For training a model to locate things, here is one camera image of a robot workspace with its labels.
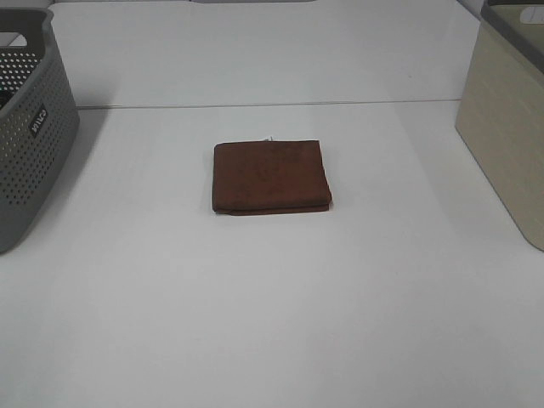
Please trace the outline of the brown towel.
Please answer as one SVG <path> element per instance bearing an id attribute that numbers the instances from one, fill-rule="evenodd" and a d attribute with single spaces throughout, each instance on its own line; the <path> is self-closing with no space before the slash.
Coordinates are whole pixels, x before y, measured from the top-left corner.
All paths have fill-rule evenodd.
<path id="1" fill-rule="evenodd" d="M 263 140 L 214 147 L 212 209 L 216 213 L 317 213 L 327 211 L 331 203 L 317 140 Z"/>

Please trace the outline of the beige plastic storage bin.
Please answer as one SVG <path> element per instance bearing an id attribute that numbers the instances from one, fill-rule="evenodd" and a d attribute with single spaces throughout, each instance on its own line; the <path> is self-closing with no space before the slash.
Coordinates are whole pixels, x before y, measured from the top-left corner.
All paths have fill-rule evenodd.
<path id="1" fill-rule="evenodd" d="M 543 3 L 486 1 L 456 130 L 521 235 L 543 248 Z"/>

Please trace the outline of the grey perforated plastic basket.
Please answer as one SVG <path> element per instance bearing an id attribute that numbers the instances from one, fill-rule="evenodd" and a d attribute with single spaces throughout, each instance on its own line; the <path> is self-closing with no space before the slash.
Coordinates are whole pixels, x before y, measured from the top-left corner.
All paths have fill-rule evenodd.
<path id="1" fill-rule="evenodd" d="M 71 152 L 80 118 L 46 8 L 2 8 L 1 251 L 21 241 Z"/>

